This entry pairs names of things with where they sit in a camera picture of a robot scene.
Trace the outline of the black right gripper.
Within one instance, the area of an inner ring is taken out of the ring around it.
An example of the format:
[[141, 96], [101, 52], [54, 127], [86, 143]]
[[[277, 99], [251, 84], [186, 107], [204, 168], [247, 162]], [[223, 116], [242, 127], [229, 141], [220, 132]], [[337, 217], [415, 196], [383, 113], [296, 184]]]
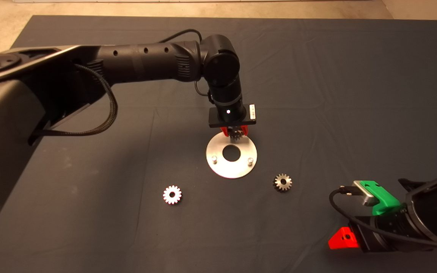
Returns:
[[341, 227], [328, 241], [331, 250], [360, 248], [363, 253], [385, 252], [383, 238], [373, 231], [349, 221], [349, 227]]

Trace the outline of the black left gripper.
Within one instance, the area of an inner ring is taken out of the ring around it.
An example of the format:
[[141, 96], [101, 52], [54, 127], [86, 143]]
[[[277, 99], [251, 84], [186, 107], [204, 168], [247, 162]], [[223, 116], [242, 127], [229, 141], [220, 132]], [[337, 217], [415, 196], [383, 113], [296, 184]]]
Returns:
[[242, 135], [248, 135], [248, 126], [256, 124], [256, 109], [255, 104], [245, 104], [243, 106], [243, 115], [237, 119], [226, 121], [220, 117], [220, 111], [217, 107], [212, 107], [209, 109], [208, 114], [208, 125], [210, 128], [220, 128], [222, 133], [229, 138], [229, 128], [228, 127], [240, 127]]

